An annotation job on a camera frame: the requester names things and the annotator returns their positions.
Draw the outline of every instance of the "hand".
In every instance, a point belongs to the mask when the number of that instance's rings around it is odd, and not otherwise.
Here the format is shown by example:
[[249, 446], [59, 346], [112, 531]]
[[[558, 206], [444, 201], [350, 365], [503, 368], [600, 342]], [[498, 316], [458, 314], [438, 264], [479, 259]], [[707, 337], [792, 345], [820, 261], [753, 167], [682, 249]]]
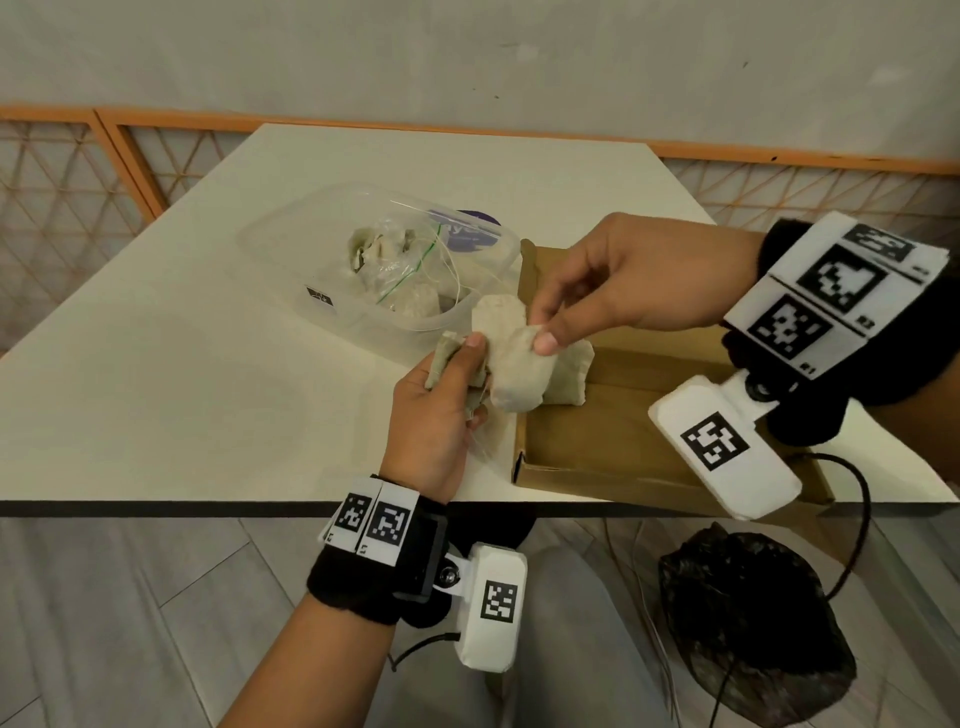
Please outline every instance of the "hand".
[[383, 477], [440, 503], [456, 495], [464, 478], [470, 437], [487, 421], [483, 405], [477, 407], [472, 420], [464, 420], [468, 382], [483, 364], [486, 352], [487, 340], [474, 332], [450, 359], [432, 391], [423, 384], [433, 354], [396, 383], [387, 451], [380, 466]]
[[718, 324], [756, 283], [763, 233], [607, 215], [547, 275], [530, 306], [548, 355], [605, 328]]

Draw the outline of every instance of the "clear plastic container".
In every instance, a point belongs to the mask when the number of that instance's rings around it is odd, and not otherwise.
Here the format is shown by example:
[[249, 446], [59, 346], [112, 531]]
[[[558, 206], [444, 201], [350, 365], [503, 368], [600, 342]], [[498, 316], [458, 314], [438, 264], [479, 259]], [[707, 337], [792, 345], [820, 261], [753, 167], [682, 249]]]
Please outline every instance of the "clear plastic container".
[[[383, 224], [435, 235], [417, 266], [418, 280], [456, 276], [451, 308], [419, 317], [386, 307], [365, 290], [351, 266], [349, 241], [356, 231]], [[240, 232], [247, 254], [269, 287], [310, 321], [371, 352], [412, 365], [447, 330], [470, 330], [480, 297], [504, 292], [502, 280], [520, 251], [515, 233], [472, 215], [379, 187], [350, 183], [327, 187], [284, 206]], [[413, 279], [398, 277], [397, 286]]]

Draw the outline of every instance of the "gray pants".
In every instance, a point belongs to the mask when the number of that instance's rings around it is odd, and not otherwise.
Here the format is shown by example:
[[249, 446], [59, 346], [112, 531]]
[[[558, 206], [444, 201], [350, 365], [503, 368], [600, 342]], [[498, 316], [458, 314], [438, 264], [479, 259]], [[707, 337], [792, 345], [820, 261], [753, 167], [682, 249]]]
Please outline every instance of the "gray pants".
[[[450, 631], [454, 617], [429, 631], [401, 624], [394, 654], [430, 634]], [[670, 725], [657, 682], [604, 583], [569, 547], [531, 557], [516, 663], [499, 681], [461, 665], [452, 644], [431, 644], [405, 660], [397, 673], [384, 670], [367, 726]]]

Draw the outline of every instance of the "brown cardboard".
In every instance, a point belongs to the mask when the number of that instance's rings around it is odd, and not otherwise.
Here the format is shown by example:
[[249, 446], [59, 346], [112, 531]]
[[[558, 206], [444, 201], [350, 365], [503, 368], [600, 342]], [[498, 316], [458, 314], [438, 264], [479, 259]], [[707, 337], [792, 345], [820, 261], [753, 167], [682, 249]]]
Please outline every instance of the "brown cardboard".
[[[530, 304], [540, 277], [566, 251], [521, 243], [519, 296]], [[596, 357], [583, 406], [539, 407], [516, 423], [514, 483], [524, 488], [599, 497], [685, 513], [725, 512], [647, 415], [648, 407], [694, 375], [722, 382], [734, 368], [720, 327], [681, 332], [615, 328], [590, 337]], [[757, 429], [781, 455], [796, 449]], [[800, 498], [764, 519], [790, 524], [833, 502], [813, 461], [791, 466]]]

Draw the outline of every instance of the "fingernail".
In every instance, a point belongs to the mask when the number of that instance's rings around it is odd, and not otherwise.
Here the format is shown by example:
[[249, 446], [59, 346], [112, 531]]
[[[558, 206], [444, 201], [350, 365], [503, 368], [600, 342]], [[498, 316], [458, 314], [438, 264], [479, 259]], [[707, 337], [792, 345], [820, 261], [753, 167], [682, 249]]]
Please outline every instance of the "fingernail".
[[540, 356], [549, 356], [557, 350], [557, 337], [549, 331], [541, 331], [534, 338], [534, 352]]

